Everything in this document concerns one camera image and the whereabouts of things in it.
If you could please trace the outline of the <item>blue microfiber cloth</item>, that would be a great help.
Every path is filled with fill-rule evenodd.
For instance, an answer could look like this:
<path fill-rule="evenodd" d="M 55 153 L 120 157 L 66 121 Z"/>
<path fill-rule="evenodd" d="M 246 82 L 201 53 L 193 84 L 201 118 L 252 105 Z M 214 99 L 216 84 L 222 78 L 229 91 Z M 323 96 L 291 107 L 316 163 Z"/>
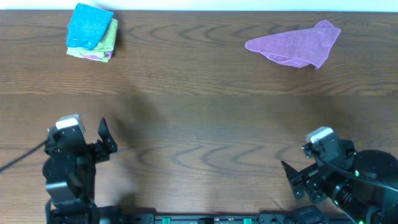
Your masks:
<path fill-rule="evenodd" d="M 78 3 L 68 25 L 67 47 L 93 50 L 104 36 L 114 13 Z"/>

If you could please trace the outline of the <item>purple microfiber cloth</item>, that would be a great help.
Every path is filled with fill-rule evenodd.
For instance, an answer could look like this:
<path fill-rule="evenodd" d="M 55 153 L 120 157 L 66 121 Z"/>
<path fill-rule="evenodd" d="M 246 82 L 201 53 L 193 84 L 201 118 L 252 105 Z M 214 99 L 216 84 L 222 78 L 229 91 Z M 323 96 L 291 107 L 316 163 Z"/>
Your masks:
<path fill-rule="evenodd" d="M 245 48 L 280 65 L 319 69 L 328 59 L 341 29 L 326 20 L 314 27 L 251 39 Z"/>

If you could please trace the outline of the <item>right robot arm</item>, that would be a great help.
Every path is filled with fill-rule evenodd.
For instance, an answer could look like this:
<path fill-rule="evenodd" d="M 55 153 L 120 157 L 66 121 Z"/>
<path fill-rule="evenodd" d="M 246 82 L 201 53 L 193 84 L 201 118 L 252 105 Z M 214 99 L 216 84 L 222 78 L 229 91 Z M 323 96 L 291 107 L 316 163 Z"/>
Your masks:
<path fill-rule="evenodd" d="M 357 151 L 331 133 L 309 139 L 302 150 L 315 163 L 297 171 L 282 162 L 297 200 L 330 199 L 354 223 L 397 223 L 397 158 L 379 150 Z"/>

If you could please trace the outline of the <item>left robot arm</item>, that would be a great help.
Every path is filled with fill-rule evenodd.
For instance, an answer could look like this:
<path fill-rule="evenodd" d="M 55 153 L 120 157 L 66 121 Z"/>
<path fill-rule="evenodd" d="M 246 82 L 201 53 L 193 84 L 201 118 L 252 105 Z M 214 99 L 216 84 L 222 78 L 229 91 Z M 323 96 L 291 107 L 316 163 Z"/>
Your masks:
<path fill-rule="evenodd" d="M 108 161 L 118 146 L 104 118 L 100 119 L 100 139 L 87 143 L 85 127 L 78 114 L 60 118 L 48 129 L 42 173 L 50 195 L 46 204 L 47 223 L 99 223 L 95 204 L 96 164 Z"/>

